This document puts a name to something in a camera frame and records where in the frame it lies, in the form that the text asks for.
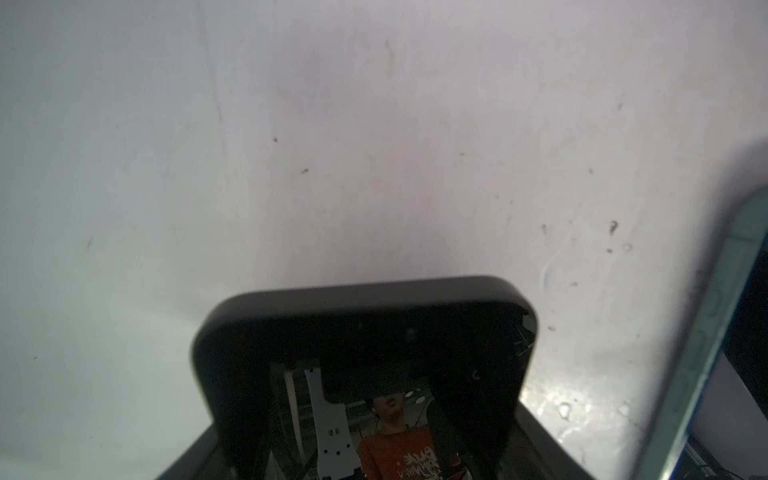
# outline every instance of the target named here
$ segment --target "person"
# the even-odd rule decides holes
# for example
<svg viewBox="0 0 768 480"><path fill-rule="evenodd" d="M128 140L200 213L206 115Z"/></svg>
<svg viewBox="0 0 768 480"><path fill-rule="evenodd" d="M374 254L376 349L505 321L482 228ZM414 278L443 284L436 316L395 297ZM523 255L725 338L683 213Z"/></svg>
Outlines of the person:
<svg viewBox="0 0 768 480"><path fill-rule="evenodd" d="M362 472L368 480L442 478L432 433L428 427L406 425L403 411L405 401L404 393L391 393L366 400L373 415L382 424L378 432L363 438L357 449ZM452 475L451 480L460 479L462 476Z"/></svg>

